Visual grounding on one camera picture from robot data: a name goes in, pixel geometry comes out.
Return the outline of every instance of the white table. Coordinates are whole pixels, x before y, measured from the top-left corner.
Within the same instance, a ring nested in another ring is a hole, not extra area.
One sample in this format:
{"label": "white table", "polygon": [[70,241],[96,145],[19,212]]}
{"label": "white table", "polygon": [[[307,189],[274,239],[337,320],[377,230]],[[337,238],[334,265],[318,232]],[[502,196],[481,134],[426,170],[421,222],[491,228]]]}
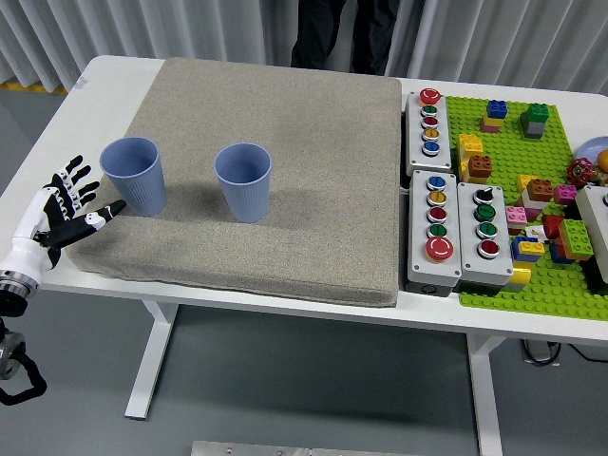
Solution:
{"label": "white table", "polygon": [[[163,60],[104,56],[94,59],[70,91],[47,129],[0,198],[0,257],[29,199],[55,170],[78,154],[91,164],[91,177],[102,171],[99,155],[105,145],[124,135]],[[407,94],[432,86],[446,95],[493,98],[556,105],[573,150],[605,134],[608,99],[600,95],[492,85],[401,80]],[[592,112],[587,124],[582,113]],[[501,441],[489,364],[489,353],[507,337],[552,340],[584,345],[608,345],[608,322],[489,311],[463,307],[458,296],[431,297],[400,292],[395,308],[370,309],[295,299],[223,292],[157,282],[131,282],[78,270],[62,256],[45,275],[44,289],[140,299],[154,316],[142,364],[125,416],[144,419],[162,365],[164,351],[180,304],[329,318],[345,321],[466,333],[480,452],[501,455]]]}

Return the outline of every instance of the white curtain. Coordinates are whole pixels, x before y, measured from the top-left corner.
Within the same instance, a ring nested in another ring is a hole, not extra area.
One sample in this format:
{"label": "white curtain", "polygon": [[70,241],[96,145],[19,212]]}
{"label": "white curtain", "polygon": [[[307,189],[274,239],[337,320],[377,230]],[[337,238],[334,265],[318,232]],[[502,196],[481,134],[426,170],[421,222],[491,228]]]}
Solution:
{"label": "white curtain", "polygon": [[[401,0],[387,75],[608,94],[607,22],[605,0]],[[0,82],[71,88],[102,54],[288,66],[296,35],[297,0],[0,0]]]}

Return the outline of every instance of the gray fabric pad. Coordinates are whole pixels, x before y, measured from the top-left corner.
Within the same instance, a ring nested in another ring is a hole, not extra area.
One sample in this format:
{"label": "gray fabric pad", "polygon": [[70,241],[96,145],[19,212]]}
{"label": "gray fabric pad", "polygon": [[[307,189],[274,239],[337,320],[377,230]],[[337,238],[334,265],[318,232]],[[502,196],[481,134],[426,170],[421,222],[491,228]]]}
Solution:
{"label": "gray fabric pad", "polygon": [[[394,79],[168,60],[127,132],[159,145],[167,207],[153,218],[127,208],[67,253],[123,279],[394,305],[400,118]],[[237,142],[274,159],[256,224],[232,218],[213,171]],[[119,197],[103,178],[93,205]]]}

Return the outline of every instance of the person's leg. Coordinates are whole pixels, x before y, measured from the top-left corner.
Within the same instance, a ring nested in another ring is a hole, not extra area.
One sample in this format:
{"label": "person's leg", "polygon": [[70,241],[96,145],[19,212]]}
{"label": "person's leg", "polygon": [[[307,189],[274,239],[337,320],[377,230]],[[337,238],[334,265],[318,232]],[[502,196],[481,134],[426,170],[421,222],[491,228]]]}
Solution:
{"label": "person's leg", "polygon": [[323,69],[335,46],[346,0],[299,0],[292,67]]}
{"label": "person's leg", "polygon": [[352,70],[384,75],[399,0],[358,0],[352,31]]}

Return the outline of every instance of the robotic hand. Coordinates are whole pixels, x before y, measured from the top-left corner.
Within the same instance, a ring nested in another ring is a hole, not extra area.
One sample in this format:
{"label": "robotic hand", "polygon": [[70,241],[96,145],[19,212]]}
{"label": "robotic hand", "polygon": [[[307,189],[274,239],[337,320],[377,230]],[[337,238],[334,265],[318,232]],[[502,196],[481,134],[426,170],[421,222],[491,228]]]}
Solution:
{"label": "robotic hand", "polygon": [[[78,156],[56,172],[50,183],[34,195],[12,237],[12,250],[0,262],[0,317],[21,316],[28,306],[27,298],[35,295],[43,273],[53,269],[61,249],[92,235],[111,221],[125,207],[119,199],[96,212],[74,217],[76,212],[96,197],[97,181],[76,187],[90,166],[79,166]],[[47,384],[36,365],[26,355],[25,338],[10,332],[0,318],[0,380],[10,379],[23,365],[33,386],[15,396],[0,389],[0,402],[5,405],[42,395]]]}

